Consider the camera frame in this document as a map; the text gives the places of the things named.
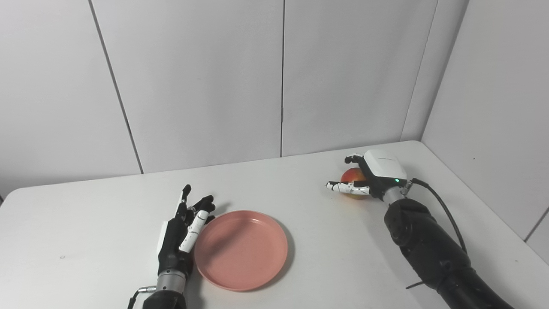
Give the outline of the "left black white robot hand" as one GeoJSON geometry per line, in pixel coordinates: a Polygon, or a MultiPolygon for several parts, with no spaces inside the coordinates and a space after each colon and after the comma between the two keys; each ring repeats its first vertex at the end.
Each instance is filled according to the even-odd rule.
{"type": "Polygon", "coordinates": [[[172,219],[167,221],[160,252],[157,255],[157,273],[181,273],[187,279],[193,271],[192,250],[203,228],[214,219],[214,197],[208,195],[192,206],[187,205],[191,192],[187,184],[181,192],[180,202],[172,219]]]}

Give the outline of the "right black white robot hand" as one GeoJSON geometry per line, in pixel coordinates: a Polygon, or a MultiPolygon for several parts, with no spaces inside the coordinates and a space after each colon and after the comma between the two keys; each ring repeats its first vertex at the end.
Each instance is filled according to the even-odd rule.
{"type": "Polygon", "coordinates": [[[367,152],[346,156],[346,164],[357,164],[365,180],[333,182],[326,188],[331,191],[354,196],[372,196],[385,204],[407,198],[407,174],[396,156],[382,149],[369,149],[367,152]]]}

